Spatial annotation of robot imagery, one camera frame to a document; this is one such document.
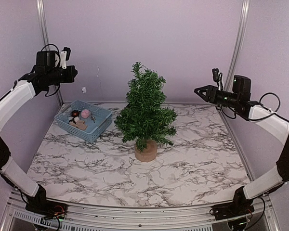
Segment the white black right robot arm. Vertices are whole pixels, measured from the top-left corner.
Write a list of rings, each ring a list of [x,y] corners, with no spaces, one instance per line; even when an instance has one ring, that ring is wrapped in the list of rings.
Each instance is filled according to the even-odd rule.
[[[251,79],[241,75],[235,75],[232,91],[226,91],[223,86],[223,75],[218,69],[212,71],[213,81],[217,84],[206,85],[194,90],[195,94],[204,101],[216,106],[220,112],[231,110],[232,119],[240,117],[247,122],[267,132],[266,137],[273,138],[265,142],[263,138],[250,149],[261,152],[265,148],[274,151],[277,161],[273,167],[262,176],[245,186],[235,190],[231,202],[218,204],[212,207],[212,215],[216,220],[234,218],[247,215],[254,211],[253,201],[272,193],[289,181],[289,120],[278,114],[278,109],[271,109],[264,105],[262,99],[251,99]]]

